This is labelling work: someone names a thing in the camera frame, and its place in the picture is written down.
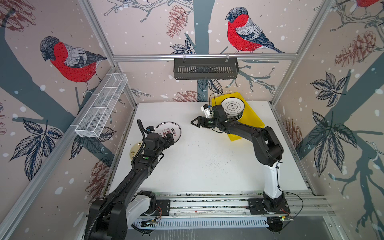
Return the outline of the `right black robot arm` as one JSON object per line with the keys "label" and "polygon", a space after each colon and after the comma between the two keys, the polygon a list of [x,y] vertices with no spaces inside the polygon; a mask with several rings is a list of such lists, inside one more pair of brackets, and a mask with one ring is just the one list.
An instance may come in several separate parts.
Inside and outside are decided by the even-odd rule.
{"label": "right black robot arm", "polygon": [[284,203],[285,195],[279,184],[279,166],[284,149],[271,127],[252,127],[228,118],[224,107],[204,105],[205,116],[196,117],[191,124],[198,128],[219,129],[219,132],[235,135],[253,144],[256,159],[265,166],[265,187],[263,191],[264,209],[269,213],[277,212]]}

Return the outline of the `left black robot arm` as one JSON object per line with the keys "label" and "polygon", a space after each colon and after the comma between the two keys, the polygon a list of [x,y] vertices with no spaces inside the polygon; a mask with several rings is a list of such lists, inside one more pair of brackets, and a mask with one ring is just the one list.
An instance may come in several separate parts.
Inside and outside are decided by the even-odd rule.
{"label": "left black robot arm", "polygon": [[142,145],[131,161],[131,170],[118,187],[103,199],[95,200],[88,214],[85,240],[124,240],[128,227],[142,214],[156,211],[156,195],[139,191],[164,157],[163,151],[174,145],[172,134],[164,137],[153,126],[143,127],[137,120],[142,134]]}

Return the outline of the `white plate black flower outline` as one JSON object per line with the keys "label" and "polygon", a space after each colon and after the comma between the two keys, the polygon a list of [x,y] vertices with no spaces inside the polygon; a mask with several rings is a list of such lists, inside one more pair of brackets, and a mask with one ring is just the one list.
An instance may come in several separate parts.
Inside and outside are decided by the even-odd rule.
{"label": "white plate black flower outline", "polygon": [[239,98],[227,98],[221,102],[221,106],[228,116],[242,114],[245,109],[245,103]]}

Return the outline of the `yellow plastic bin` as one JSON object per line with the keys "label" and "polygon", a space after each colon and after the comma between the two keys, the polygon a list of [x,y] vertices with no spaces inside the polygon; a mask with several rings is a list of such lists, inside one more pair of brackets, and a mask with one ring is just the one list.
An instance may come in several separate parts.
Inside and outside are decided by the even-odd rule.
{"label": "yellow plastic bin", "polygon": [[249,125],[252,127],[257,127],[257,128],[265,127],[264,122],[255,113],[255,111],[251,108],[251,106],[247,103],[247,101],[243,98],[243,96],[240,93],[231,93],[231,94],[225,94],[222,96],[213,96],[213,97],[210,97],[209,103],[211,104],[211,106],[220,105],[224,100],[229,98],[240,99],[244,103],[243,110],[241,110],[241,113],[243,113],[243,115],[240,118],[236,118],[236,120],[238,120],[242,124]]}

